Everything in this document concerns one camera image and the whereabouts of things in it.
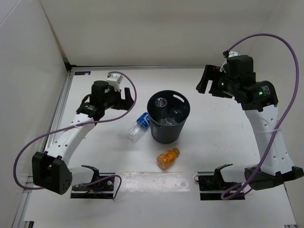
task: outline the bottle label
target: bottle label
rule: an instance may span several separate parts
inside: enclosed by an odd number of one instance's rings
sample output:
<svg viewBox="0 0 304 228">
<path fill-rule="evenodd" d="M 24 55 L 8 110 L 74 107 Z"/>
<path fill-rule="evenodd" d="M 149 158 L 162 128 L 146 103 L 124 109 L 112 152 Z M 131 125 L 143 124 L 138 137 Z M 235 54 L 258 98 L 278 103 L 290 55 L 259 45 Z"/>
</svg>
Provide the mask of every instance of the bottle label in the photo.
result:
<svg viewBox="0 0 304 228">
<path fill-rule="evenodd" d="M 176 157 L 172 156 L 171 153 L 162 153 L 160 155 L 160 159 L 162 159 L 165 166 L 169 166 L 171 163 L 173 163 L 176 159 Z"/>
<path fill-rule="evenodd" d="M 137 123 L 140 124 L 140 125 L 142 125 L 144 128 L 146 128 L 147 126 L 149 126 L 149 124 L 150 124 L 149 114 L 148 113 L 142 114 L 137 119 Z"/>
</svg>

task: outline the black bucket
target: black bucket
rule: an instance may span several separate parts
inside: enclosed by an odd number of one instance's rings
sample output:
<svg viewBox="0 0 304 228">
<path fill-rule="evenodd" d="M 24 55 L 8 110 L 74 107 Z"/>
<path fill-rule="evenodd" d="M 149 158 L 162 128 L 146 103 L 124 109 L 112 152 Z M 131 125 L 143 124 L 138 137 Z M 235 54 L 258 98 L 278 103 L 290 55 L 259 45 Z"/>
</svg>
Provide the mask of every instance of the black bucket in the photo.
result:
<svg viewBox="0 0 304 228">
<path fill-rule="evenodd" d="M 152 137 L 169 144 L 178 139 L 190 113 L 190 104 L 182 94 L 164 90 L 154 94 L 147 105 Z"/>
</svg>

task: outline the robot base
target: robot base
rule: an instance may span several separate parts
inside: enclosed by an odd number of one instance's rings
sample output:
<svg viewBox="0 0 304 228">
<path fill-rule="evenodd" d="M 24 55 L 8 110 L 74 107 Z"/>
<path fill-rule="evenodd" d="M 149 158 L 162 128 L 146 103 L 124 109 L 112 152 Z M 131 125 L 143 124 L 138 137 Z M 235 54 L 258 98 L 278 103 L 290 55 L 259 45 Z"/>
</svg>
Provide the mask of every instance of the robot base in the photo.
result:
<svg viewBox="0 0 304 228">
<path fill-rule="evenodd" d="M 115 173 L 100 173 L 99 178 L 111 176 Z M 111 199 L 114 195 L 114 177 L 106 179 L 99 184 L 78 187 L 73 186 L 71 190 L 72 199 Z"/>
<path fill-rule="evenodd" d="M 199 172 L 199 193 L 200 193 L 200 200 L 222 200 L 221 194 L 227 190 L 228 188 L 234 186 L 236 183 L 225 183 L 219 184 L 217 175 L 214 172 Z M 226 196 L 233 194 L 236 190 L 231 191 Z M 243 194 L 239 194 L 238 196 L 234 197 L 231 200 L 244 200 L 245 197 Z"/>
</svg>

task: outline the bucket handle hole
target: bucket handle hole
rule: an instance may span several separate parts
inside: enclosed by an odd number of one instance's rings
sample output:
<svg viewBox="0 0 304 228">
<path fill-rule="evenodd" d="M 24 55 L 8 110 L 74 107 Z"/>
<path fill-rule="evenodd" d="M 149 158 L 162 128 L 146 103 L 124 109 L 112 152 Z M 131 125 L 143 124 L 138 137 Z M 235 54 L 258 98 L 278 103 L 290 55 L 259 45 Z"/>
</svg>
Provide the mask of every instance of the bucket handle hole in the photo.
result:
<svg viewBox="0 0 304 228">
<path fill-rule="evenodd" d="M 180 96 L 178 96 L 178 95 L 176 95 L 176 94 L 174 94 L 173 96 L 174 96 L 175 98 L 181 100 L 183 103 L 185 103 L 184 99 L 182 99 Z"/>
<path fill-rule="evenodd" d="M 156 122 L 154 122 L 154 125 L 157 126 L 157 127 L 161 127 L 161 126 L 159 126 L 158 123 L 156 123 Z"/>
</svg>

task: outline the white table surface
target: white table surface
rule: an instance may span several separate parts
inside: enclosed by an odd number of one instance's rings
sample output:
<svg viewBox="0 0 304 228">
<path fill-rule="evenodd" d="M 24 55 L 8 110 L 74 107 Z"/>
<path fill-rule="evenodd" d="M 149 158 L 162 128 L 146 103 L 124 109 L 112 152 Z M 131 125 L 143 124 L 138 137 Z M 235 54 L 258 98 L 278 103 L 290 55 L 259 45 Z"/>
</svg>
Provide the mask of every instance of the white table surface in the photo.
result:
<svg viewBox="0 0 304 228">
<path fill-rule="evenodd" d="M 61 127 L 69 125 L 82 98 L 109 70 L 74 76 Z M 195 87 L 203 69 L 123 70 L 135 83 L 138 100 L 123 119 L 98 124 L 81 142 L 69 167 L 91 165 L 100 172 L 116 172 L 123 184 L 116 200 L 70 199 L 47 190 L 34 191 L 26 221 L 34 227 L 284 227 L 295 224 L 283 186 L 252 191 L 246 200 L 200 201 L 193 181 L 198 171 L 213 171 L 226 163 L 255 164 L 259 154 L 245 113 L 233 99 L 199 94 Z M 121 88 L 131 87 L 124 79 Z M 191 106 L 179 139 L 159 144 L 148 130 L 131 143 L 127 129 L 146 111 L 149 98 L 161 90 L 183 94 Z M 124 111 L 107 110 L 103 119 Z M 162 152 L 179 148 L 180 156 L 166 171 L 156 164 Z"/>
</svg>

